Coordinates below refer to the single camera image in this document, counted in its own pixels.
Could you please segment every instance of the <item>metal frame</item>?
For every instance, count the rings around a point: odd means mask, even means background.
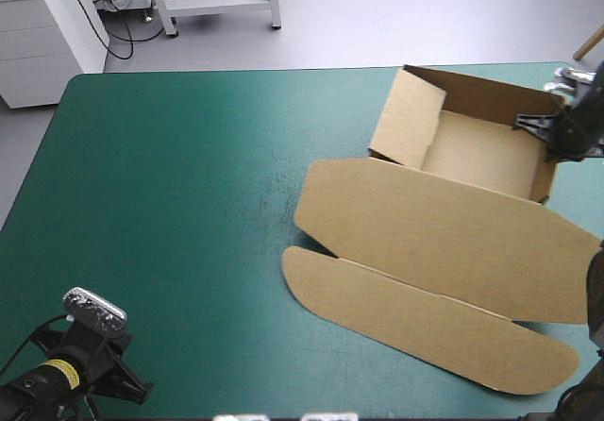
[[[155,0],[168,36],[176,37],[176,18],[249,10],[270,9],[273,29],[281,29],[279,0]]]

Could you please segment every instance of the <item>cardboard flap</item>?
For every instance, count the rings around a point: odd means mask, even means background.
[[[403,69],[446,91],[443,109],[512,126],[516,114],[556,114],[551,93],[470,75],[406,65]]]
[[[426,291],[514,320],[586,321],[599,240],[534,202],[382,160],[320,160],[294,219],[338,257]]]
[[[497,391],[542,393],[578,365],[567,345],[353,262],[292,247],[283,273],[316,315]]]
[[[370,149],[397,163],[421,168],[434,139],[445,91],[398,71]]]

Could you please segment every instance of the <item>yellow band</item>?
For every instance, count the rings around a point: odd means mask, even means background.
[[[63,373],[63,376],[65,376],[65,378],[67,378],[67,381],[69,382],[69,387],[74,390],[75,388],[77,388],[79,386],[79,375],[77,374],[76,369],[70,365],[68,362],[65,362],[63,360],[48,360],[47,362],[44,362],[42,365],[45,366],[52,366],[56,369],[58,369],[60,372]]]

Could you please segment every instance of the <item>rounded cardboard flap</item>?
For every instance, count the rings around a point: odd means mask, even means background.
[[[577,369],[568,345],[369,267],[298,247],[282,264],[291,292],[314,314],[494,390],[543,393]]]

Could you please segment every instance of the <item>wooden stick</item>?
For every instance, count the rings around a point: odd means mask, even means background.
[[[573,55],[574,60],[581,60],[583,57],[591,51],[602,39],[604,39],[604,26],[602,26],[598,31],[594,33],[592,37],[590,37],[586,43],[584,43],[577,53]]]

